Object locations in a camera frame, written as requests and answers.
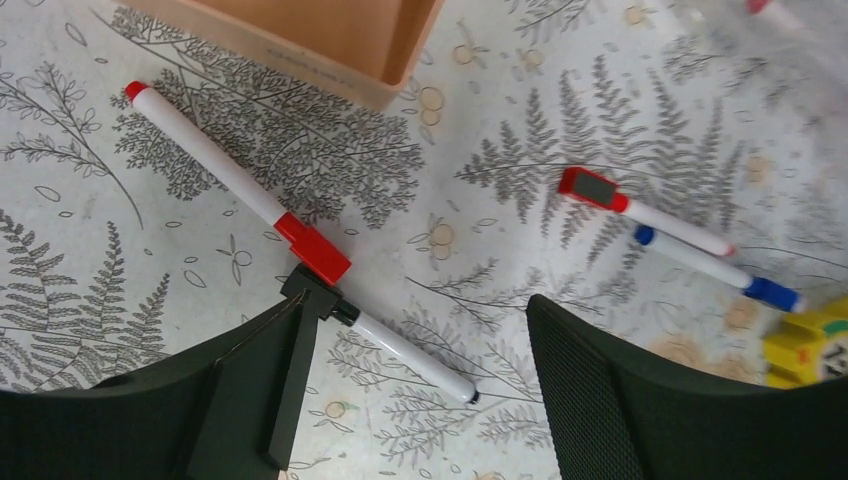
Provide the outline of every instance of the white table surface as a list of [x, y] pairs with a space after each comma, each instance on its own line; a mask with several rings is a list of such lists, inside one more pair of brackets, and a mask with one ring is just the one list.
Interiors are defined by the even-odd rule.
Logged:
[[559, 478], [532, 293], [761, 381], [777, 312], [550, 193], [565, 165], [603, 167], [724, 233], [752, 273], [814, 304], [845, 293], [826, 119], [792, 72], [685, 33], [658, 0], [449, 0], [409, 88], [374, 114], [103, 0], [0, 0], [0, 385], [89, 386], [281, 300], [287, 244], [128, 108], [135, 79], [349, 254], [349, 298], [483, 393], [456, 404], [324, 323], [281, 478]]

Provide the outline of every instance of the red marker cap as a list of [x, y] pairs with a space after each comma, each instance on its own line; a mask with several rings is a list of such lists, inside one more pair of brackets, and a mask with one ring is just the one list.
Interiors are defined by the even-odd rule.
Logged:
[[328, 285], [335, 285], [350, 268], [350, 260], [342, 252], [315, 227], [305, 226], [291, 213], [280, 217], [274, 228], [291, 242], [289, 250]]
[[127, 96], [130, 97], [130, 101], [135, 100], [135, 96], [141, 93], [142, 90], [147, 88], [147, 85], [141, 82], [132, 82], [124, 88], [124, 91], [127, 93]]

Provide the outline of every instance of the white marker barrel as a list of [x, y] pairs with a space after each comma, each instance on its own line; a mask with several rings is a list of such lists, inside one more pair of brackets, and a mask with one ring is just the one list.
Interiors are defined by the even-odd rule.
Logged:
[[730, 242], [718, 235], [712, 234], [691, 223], [686, 223], [676, 217], [672, 217], [637, 200], [629, 199], [627, 208], [621, 213], [639, 223], [654, 227], [657, 230], [662, 230], [672, 237], [678, 238], [689, 245], [694, 245], [713, 255], [726, 257], [736, 251]]
[[273, 195], [256, 183], [245, 169], [155, 89], [133, 82], [127, 87], [127, 94], [136, 110], [200, 162], [268, 224], [274, 225], [286, 213], [285, 207]]
[[636, 229], [635, 237], [648, 249], [673, 258], [736, 288], [744, 290], [754, 281], [753, 275], [653, 228], [641, 226]]
[[360, 312], [353, 331], [377, 344], [387, 353], [412, 369], [425, 381], [447, 392], [463, 403], [476, 404], [480, 398], [477, 387], [470, 380], [443, 365], [424, 350], [411, 344], [365, 312]]

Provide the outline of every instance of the marker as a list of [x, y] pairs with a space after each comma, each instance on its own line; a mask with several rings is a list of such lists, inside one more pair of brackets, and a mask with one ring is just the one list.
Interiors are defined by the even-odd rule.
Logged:
[[291, 242], [291, 252], [329, 285], [350, 268], [350, 261], [314, 227], [287, 212], [235, 160], [171, 105], [155, 89], [141, 82], [126, 87], [133, 107], [200, 162], [263, 220]]
[[480, 400], [477, 387], [470, 380], [451, 370], [409, 340], [401, 337], [359, 310], [344, 299], [341, 290], [327, 285], [305, 265], [298, 265], [283, 283], [280, 293], [286, 297], [309, 292], [305, 308], [311, 308], [318, 318], [333, 317], [354, 332], [390, 353], [417, 373], [427, 383], [444, 390], [462, 403], [476, 404]]
[[374, 320], [372, 316], [365, 312], [359, 312], [359, 315], [351, 320], [353, 321], [351, 328], [354, 332], [392, 354], [426, 382], [441, 388], [448, 395], [463, 403], [475, 405], [480, 400], [477, 387], [470, 380], [460, 376], [428, 355], [424, 350], [389, 330], [388, 327]]
[[686, 223], [617, 191], [618, 185], [582, 167], [569, 167], [562, 175], [559, 193], [620, 213], [655, 227], [701, 250], [720, 257], [733, 255], [730, 242], [703, 228]]
[[801, 313], [806, 310], [804, 297], [796, 291], [771, 280], [755, 277], [738, 268], [687, 245], [651, 227], [640, 225], [633, 234], [640, 244], [650, 250], [673, 258], [680, 263], [742, 290], [748, 298], [758, 300], [778, 310]]

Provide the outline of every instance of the blue marker cap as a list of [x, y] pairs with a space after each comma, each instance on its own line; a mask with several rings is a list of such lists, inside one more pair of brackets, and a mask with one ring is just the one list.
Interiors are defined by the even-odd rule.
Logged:
[[754, 277], [742, 294], [784, 312], [798, 313], [804, 309], [804, 299], [798, 292], [761, 277]]
[[654, 229], [647, 225], [639, 225], [633, 233], [633, 238], [642, 245], [648, 245], [654, 241]]

